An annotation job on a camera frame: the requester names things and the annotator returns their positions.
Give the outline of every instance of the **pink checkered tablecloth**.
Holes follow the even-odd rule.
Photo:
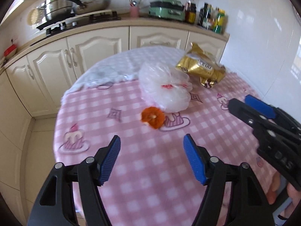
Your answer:
[[[190,226],[206,187],[196,181],[183,150],[190,133],[210,155],[225,163],[248,162],[267,192],[275,170],[256,153],[251,128],[228,112],[228,100],[256,93],[235,73],[212,89],[192,78],[188,109],[168,114],[154,130],[140,121],[147,107],[138,81],[108,83],[70,93],[56,122],[54,153],[65,165],[80,163],[107,146],[115,134],[121,151],[111,177],[99,188],[113,226]],[[226,214],[225,196],[221,218]],[[78,186],[74,186],[81,208]]]

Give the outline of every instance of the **white plastic bag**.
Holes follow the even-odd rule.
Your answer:
[[[164,63],[144,63],[139,71],[142,99],[166,113],[187,109],[192,84],[189,76]]]

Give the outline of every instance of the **pan handle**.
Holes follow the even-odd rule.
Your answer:
[[[86,4],[83,4],[81,2],[81,0],[68,0],[68,1],[74,2],[74,3],[76,3],[77,5],[79,5],[81,7],[86,7],[87,6]]]

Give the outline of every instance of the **pink cup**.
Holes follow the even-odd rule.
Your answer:
[[[139,17],[139,7],[138,6],[131,6],[130,7],[130,17],[131,18],[138,18]]]

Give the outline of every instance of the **gas stove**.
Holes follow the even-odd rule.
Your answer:
[[[74,13],[62,15],[56,19],[47,21],[46,23],[39,25],[37,29],[41,31],[45,30],[46,37],[39,41],[36,41],[35,43],[31,44],[31,46],[53,35],[74,29],[76,27],[113,20],[121,20],[121,18],[117,15],[116,11],[112,10],[102,10],[77,16]]]

